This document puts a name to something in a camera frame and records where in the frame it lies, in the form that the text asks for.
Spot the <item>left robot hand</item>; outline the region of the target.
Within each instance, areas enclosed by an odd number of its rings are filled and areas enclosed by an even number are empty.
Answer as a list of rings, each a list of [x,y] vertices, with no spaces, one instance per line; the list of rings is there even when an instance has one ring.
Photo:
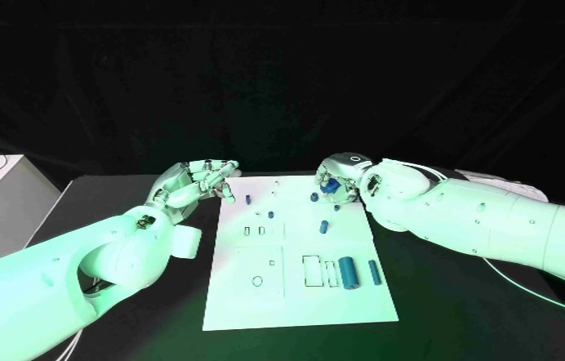
[[[160,210],[176,225],[189,218],[204,199],[218,197],[235,203],[228,178],[240,175],[235,160],[176,163],[155,181],[144,204]]]

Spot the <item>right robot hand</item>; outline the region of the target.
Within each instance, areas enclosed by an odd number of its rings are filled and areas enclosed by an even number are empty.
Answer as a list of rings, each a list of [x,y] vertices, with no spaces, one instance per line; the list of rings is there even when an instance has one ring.
[[[356,200],[364,174],[372,166],[371,158],[352,152],[333,154],[322,161],[315,185],[333,204],[345,205]]]

